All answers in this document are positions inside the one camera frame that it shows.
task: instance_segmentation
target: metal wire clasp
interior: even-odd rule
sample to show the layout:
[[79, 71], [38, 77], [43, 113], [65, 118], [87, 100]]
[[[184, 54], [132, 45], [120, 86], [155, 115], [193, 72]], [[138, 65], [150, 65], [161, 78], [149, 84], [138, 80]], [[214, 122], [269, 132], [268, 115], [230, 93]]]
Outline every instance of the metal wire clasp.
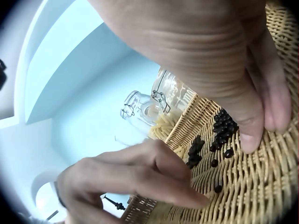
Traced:
[[153, 90], [151, 97], [159, 103], [160, 107], [163, 110], [163, 113], [168, 113], [170, 111], [170, 106], [166, 102], [164, 93]]

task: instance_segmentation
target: knuckle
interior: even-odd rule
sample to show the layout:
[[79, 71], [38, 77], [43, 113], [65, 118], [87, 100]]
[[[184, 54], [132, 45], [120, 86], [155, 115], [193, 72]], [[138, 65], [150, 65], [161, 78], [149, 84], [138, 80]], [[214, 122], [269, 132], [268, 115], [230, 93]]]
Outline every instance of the knuckle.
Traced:
[[156, 140], [152, 141], [152, 146], [155, 151], [166, 150], [168, 148], [166, 143], [160, 139], [156, 139]]
[[133, 171], [133, 180], [139, 185], [152, 178], [152, 169], [147, 166], [137, 166]]

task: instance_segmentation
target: finger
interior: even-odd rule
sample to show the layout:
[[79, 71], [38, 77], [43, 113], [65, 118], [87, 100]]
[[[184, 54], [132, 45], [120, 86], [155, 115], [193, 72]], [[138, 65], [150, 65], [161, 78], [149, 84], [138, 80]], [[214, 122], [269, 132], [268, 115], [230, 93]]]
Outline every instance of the finger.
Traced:
[[260, 69], [258, 68], [253, 55], [251, 53], [251, 50], [247, 48], [247, 64], [246, 69], [248, 71], [248, 74], [251, 77], [251, 80], [255, 86], [255, 89], [259, 96], [261, 97], [263, 108], [264, 108], [264, 114], [265, 114], [265, 128], [268, 131], [275, 131], [276, 126], [274, 122], [274, 116], [272, 113], [272, 107], [271, 107], [271, 100], [270, 100], [270, 93], [268, 85], [266, 84]]
[[282, 63], [268, 29], [251, 42], [249, 48], [269, 89], [275, 127], [283, 132], [291, 119], [291, 97]]
[[117, 152], [105, 152], [97, 158], [105, 163], [149, 166], [165, 176], [190, 184], [190, 169], [161, 140], [147, 141]]
[[118, 219], [109, 212], [99, 209], [96, 206], [85, 203], [84, 201], [73, 201], [72, 203], [72, 214], [70, 215], [70, 223], [86, 224], [121, 224], [122, 220]]
[[93, 168], [81, 179], [79, 188], [86, 192], [139, 194], [178, 206], [200, 208], [209, 203], [190, 185], [164, 176], [146, 166], [127, 166], [88, 161]]
[[226, 95], [213, 99], [239, 125], [241, 149], [245, 153], [252, 153], [258, 148], [264, 129], [262, 102], [251, 83], [245, 71], [237, 81], [218, 86]]

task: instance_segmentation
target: light blue wall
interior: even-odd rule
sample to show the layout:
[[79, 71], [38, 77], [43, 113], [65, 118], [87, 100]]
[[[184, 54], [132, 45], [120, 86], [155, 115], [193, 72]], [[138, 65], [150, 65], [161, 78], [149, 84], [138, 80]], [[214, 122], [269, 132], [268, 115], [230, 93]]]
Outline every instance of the light blue wall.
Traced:
[[[100, 25], [67, 56], [51, 76], [36, 100], [27, 123], [53, 117], [57, 110], [77, 91], [84, 88], [107, 66], [115, 63], [129, 52], [132, 52], [131, 48], [113, 34], [105, 24]], [[30, 98], [30, 96], [33, 95], [26, 95], [25, 102], [34, 102], [34, 98]]]
[[[86, 45], [86, 41], [92, 42], [95, 48], [91, 52], [86, 52], [91, 46], [91, 44]], [[63, 103], [69, 95], [82, 87], [90, 76], [94, 75], [94, 72], [86, 69], [90, 64], [86, 63], [85, 59], [103, 60], [102, 65], [106, 66], [111, 57], [114, 61], [115, 56], [124, 53], [120, 52], [124, 49], [129, 50], [107, 29], [99, 14], [87, 0], [74, 1], [50, 28], [30, 62], [25, 89], [26, 122], [30, 124], [50, 118], [60, 103]], [[71, 59], [72, 67], [63, 65], [69, 63], [70, 60], [67, 59], [70, 54], [77, 57], [75, 60]], [[81, 71], [74, 72], [74, 68], [78, 67]], [[82, 69], [87, 70], [88, 75], [78, 75]]]
[[[53, 118], [53, 148], [70, 165], [124, 148], [114, 139], [118, 130], [126, 132], [130, 127], [120, 117], [120, 107], [132, 90], [150, 94], [158, 70], [156, 63], [132, 52], [101, 72]], [[128, 196], [107, 196], [122, 203], [128, 200]]]

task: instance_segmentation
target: jar lid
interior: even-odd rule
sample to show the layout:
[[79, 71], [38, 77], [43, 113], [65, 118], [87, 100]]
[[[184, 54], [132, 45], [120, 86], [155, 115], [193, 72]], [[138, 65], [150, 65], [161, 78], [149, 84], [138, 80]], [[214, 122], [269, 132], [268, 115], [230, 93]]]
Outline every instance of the jar lid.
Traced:
[[125, 116], [134, 116], [134, 108], [138, 105], [139, 100], [136, 98], [137, 90], [132, 91], [123, 102], [123, 108], [120, 110], [120, 116], [125, 119]]
[[151, 97], [159, 103], [159, 106], [162, 108], [163, 113], [166, 112], [168, 113], [170, 111], [170, 106], [166, 101], [164, 93], [161, 91], [161, 83], [168, 73], [167, 70], [160, 70], [158, 73], [158, 78], [154, 82], [152, 86], [152, 94]]

